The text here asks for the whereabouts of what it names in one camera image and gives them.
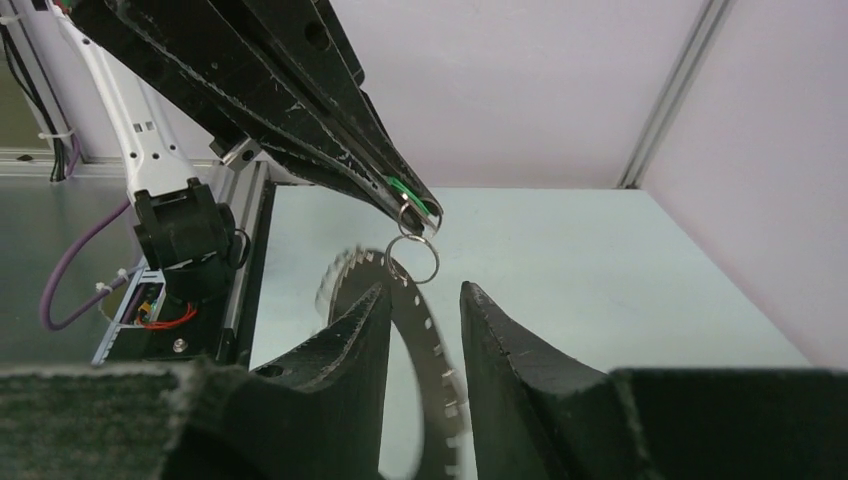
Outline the large metal keyring disc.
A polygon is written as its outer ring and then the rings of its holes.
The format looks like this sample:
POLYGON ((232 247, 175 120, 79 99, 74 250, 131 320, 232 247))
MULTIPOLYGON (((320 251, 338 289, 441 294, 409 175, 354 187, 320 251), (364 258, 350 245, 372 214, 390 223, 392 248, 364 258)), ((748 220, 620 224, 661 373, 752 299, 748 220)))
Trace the large metal keyring disc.
POLYGON ((437 326, 435 315, 419 287, 401 275, 405 271, 384 252, 361 246, 339 253, 328 266, 315 295, 316 310, 331 325, 340 320, 372 284, 389 291, 391 320, 412 363, 423 419, 414 479, 457 479, 460 439, 469 427, 467 402, 456 365, 437 326))

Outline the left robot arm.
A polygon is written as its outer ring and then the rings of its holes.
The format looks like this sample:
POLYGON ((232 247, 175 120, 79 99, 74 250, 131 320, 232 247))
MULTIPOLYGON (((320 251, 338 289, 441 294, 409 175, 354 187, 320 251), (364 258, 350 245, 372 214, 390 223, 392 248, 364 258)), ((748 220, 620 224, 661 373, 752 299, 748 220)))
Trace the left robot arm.
POLYGON ((148 263, 179 282, 235 272, 230 209, 173 131, 169 102, 231 167, 264 153, 295 178, 365 202, 397 239, 430 245, 444 210, 390 139, 326 1, 49 1, 120 145, 148 263))

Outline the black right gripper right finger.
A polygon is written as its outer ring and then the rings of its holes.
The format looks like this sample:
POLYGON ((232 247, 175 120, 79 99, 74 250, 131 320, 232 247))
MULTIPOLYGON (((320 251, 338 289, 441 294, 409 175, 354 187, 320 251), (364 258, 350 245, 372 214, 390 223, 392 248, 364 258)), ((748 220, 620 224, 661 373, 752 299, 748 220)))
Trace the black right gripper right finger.
POLYGON ((460 293, 482 479, 843 479, 847 374, 818 368, 601 372, 460 293))

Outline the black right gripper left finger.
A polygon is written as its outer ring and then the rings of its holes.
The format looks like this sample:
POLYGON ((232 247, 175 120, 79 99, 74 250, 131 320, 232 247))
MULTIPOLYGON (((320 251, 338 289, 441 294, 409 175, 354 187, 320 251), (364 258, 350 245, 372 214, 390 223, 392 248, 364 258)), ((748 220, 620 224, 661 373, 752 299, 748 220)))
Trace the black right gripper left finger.
POLYGON ((376 283, 254 372, 194 363, 159 478, 378 478, 390 313, 388 289, 376 283))

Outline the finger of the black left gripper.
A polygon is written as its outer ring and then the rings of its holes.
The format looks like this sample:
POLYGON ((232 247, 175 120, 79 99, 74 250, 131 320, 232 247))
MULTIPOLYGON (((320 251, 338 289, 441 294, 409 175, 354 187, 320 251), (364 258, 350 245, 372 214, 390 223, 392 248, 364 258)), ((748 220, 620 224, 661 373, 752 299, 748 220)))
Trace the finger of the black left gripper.
POLYGON ((74 1, 69 16, 202 127, 228 139, 246 136, 287 169, 294 158, 274 120, 288 96, 211 2, 74 1))
POLYGON ((371 204, 401 230, 437 231, 444 210, 392 143, 361 87, 361 67, 326 1, 213 1, 238 40, 287 94, 274 120, 296 177, 371 204), (426 216, 387 181, 403 181, 426 216))

